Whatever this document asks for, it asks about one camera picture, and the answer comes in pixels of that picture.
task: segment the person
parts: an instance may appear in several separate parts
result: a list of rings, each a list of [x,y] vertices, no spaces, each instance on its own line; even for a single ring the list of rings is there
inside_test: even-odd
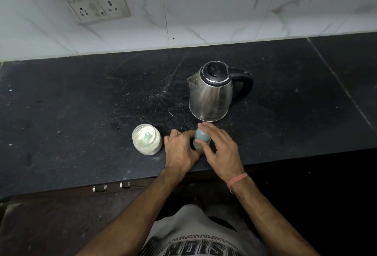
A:
[[[175,215],[155,221],[167,197],[199,159],[201,151],[190,148],[195,130],[173,129],[164,137],[166,164],[146,188],[78,256],[94,255],[318,255],[246,176],[237,144],[212,123],[198,127],[211,136],[208,144],[197,140],[208,163],[227,184],[249,215],[264,243],[242,239],[238,233],[210,220],[195,205],[183,206]]]

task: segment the hand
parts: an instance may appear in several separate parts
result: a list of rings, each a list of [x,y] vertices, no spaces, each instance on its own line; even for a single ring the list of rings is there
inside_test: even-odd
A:
[[[190,148],[190,138],[195,136],[195,130],[179,132],[173,129],[170,136],[164,137],[166,164],[165,168],[172,170],[181,181],[186,173],[199,159],[202,151]]]
[[[196,139],[195,142],[202,146],[207,162],[224,182],[228,183],[245,172],[239,157],[238,146],[227,132],[208,122],[199,123],[198,127],[211,136],[216,145],[216,154],[205,141]]]

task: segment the right hand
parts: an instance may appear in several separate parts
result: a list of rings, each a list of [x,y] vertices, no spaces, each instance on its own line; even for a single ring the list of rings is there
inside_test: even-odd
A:
[[[224,182],[229,183],[233,178],[245,172],[239,157],[238,146],[227,132],[209,122],[199,123],[198,127],[211,136],[216,145],[216,154],[205,141],[196,139],[195,142],[202,146],[207,162]]]

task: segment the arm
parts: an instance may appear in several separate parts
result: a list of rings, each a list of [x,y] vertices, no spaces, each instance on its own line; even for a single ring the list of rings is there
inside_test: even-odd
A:
[[[203,122],[198,126],[211,136],[216,145],[217,152],[214,154],[206,142],[196,140],[204,149],[207,161],[216,174],[229,183],[234,177],[244,173],[237,144],[228,133],[212,123]],[[235,182],[232,191],[250,216],[272,255],[318,256],[313,247],[264,197],[250,177]]]
[[[199,159],[199,153],[190,148],[194,135],[194,130],[180,133],[173,129],[170,136],[164,137],[165,168],[78,256],[139,255],[165,200]]]

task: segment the left hand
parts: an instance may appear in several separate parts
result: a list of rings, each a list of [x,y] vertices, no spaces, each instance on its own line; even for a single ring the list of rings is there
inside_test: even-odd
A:
[[[165,168],[176,174],[179,181],[183,179],[203,153],[202,150],[195,151],[190,148],[190,138],[195,136],[195,132],[195,130],[190,130],[181,133],[173,129],[170,136],[164,137]]]

